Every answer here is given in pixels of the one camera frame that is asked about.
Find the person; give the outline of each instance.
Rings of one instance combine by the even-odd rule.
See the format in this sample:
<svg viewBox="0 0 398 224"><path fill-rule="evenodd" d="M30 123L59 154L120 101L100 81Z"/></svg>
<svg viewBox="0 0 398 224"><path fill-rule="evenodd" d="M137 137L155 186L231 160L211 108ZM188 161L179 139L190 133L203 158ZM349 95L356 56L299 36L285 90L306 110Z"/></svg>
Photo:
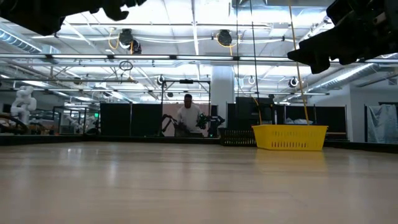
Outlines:
<svg viewBox="0 0 398 224"><path fill-rule="evenodd" d="M184 106L177 112L177 122L180 126L186 128L187 132L180 132L177 137L203 137L201 129L197 127L199 116L202 114L199 106L192 104L192 95L184 96Z"/></svg>

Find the wooden floor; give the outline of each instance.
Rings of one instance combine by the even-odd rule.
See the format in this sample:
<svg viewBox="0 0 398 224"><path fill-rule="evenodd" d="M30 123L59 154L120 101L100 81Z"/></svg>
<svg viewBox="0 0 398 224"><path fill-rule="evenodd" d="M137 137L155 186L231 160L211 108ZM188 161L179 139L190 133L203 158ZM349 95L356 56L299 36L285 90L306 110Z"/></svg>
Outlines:
<svg viewBox="0 0 398 224"><path fill-rule="evenodd" d="M0 223L394 223L398 156L78 142L0 147Z"/></svg>

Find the black crate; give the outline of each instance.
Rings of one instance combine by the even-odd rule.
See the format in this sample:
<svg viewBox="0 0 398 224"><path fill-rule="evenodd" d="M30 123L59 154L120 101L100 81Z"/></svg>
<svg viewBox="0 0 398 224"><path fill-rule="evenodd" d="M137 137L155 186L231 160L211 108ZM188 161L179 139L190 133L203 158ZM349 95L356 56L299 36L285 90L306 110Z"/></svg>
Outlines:
<svg viewBox="0 0 398 224"><path fill-rule="evenodd" d="M257 146L253 130L233 130L220 128L220 134L220 142L222 146Z"/></svg>

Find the plastic basket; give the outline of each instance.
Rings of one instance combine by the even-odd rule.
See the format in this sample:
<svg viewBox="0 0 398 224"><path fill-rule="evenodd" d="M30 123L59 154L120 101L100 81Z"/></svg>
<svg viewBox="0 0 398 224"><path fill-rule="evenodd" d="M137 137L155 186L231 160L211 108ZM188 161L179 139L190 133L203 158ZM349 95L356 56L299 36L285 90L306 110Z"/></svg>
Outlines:
<svg viewBox="0 0 398 224"><path fill-rule="evenodd" d="M270 150L321 151L328 126L254 126L257 147Z"/></svg>
<svg viewBox="0 0 398 224"><path fill-rule="evenodd" d="M219 129L222 146L256 146L253 130Z"/></svg>

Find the ceiling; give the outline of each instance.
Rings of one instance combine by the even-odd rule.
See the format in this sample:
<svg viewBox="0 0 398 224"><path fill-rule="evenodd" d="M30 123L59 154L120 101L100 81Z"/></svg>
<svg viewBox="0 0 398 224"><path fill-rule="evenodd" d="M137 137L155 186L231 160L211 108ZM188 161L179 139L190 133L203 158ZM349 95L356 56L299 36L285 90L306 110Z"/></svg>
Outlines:
<svg viewBox="0 0 398 224"><path fill-rule="evenodd" d="M62 54L130 54L128 49L118 47L113 49L117 43L116 38L121 29L132 29L132 34L142 46L143 55L216 55L216 56L257 56L257 57L286 57L287 52L294 49L293 32L290 23L289 7L287 1L271 1L268 5L264 1L253 0L252 13L247 1L242 5L231 7L228 0L194 0L194 1L171 1L171 0L149 0L141 7L124 8L128 10L129 17L123 21L115 22L107 18L103 10L96 14L83 12L68 16L66 23L54 36L42 37L11 22L1 20L15 33L21 34L37 45L50 45ZM293 22L295 25L295 38L297 41L306 39L308 36L331 29L333 24L324 22L327 19L326 7L333 1L295 1L293 7ZM230 30L233 40L239 39L235 47L221 46L216 37L220 29ZM0 42L0 53L26 52ZM138 84L107 83L104 87L117 90L158 90L160 86L156 83L162 75L168 80L192 79L210 80L212 67L220 66L219 63L211 61L151 61L131 60L134 68L129 72L118 70L119 60L58 60L54 65L42 60L12 59L14 63L28 66L31 69L29 75L43 78L56 74L56 78L98 79L98 82L88 82L82 85L73 83L49 83L51 86L63 88L93 88L104 80L114 80L123 75L137 80ZM257 67L250 63L225 63L236 74L241 90L256 91L256 84L251 84L252 77L258 77L259 91L296 92L291 89L288 82L297 76L297 68L294 63L260 63ZM329 70L312 75L309 67L300 66L300 74L304 86L311 86L331 74L341 70L341 66L335 65ZM175 90L201 90L199 84L186 85L176 83L170 87ZM123 96L134 102L159 102L158 93L123 93ZM207 100L207 93L193 94L194 100ZM95 100L103 96L99 93L92 94Z"/></svg>

